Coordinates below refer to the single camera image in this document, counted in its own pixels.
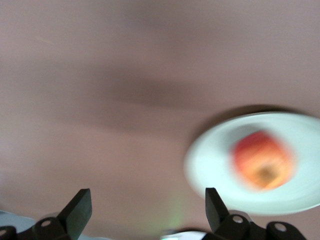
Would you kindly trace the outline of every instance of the red apple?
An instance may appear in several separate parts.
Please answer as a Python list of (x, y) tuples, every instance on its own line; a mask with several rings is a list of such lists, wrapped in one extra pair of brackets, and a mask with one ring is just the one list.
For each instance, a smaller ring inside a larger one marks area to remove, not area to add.
[(232, 155), (239, 175), (260, 190), (275, 189), (293, 176), (295, 160), (292, 152), (265, 131), (238, 141)]

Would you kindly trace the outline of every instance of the screw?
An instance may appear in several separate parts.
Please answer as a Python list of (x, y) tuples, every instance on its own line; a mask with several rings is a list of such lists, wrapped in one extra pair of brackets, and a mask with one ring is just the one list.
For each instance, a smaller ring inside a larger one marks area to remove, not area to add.
[(233, 216), (232, 220), (235, 221), (237, 224), (242, 224), (244, 222), (242, 217), (240, 217), (238, 215)]
[(285, 231), (287, 231), (286, 226), (283, 225), (282, 223), (276, 223), (276, 224), (274, 224), (274, 227), (275, 227), (278, 231), (280, 231), (280, 232), (285, 232)]
[(5, 229), (0, 230), (0, 236), (5, 235), (6, 233), (7, 233), (7, 230), (5, 230)]
[(46, 220), (43, 223), (41, 223), (41, 227), (46, 227), (48, 225), (50, 225), (51, 221), (50, 220)]

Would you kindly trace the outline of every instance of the apple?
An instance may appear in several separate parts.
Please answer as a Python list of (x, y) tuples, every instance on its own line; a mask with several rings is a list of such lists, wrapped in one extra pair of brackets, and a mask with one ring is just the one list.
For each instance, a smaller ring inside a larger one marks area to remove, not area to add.
[(258, 190), (280, 187), (294, 174), (292, 151), (263, 130), (238, 141), (232, 156), (237, 173), (248, 185)]

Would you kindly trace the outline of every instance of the white plate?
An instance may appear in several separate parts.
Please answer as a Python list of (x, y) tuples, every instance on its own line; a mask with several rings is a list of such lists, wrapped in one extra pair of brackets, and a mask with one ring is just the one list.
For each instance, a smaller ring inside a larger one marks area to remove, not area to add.
[[(297, 157), (294, 177), (270, 191), (247, 188), (231, 165), (234, 143), (258, 130), (282, 139)], [(186, 156), (185, 174), (202, 197), (206, 188), (216, 188), (229, 209), (267, 216), (316, 207), (320, 205), (320, 120), (283, 112), (233, 118), (209, 129), (193, 143)]]

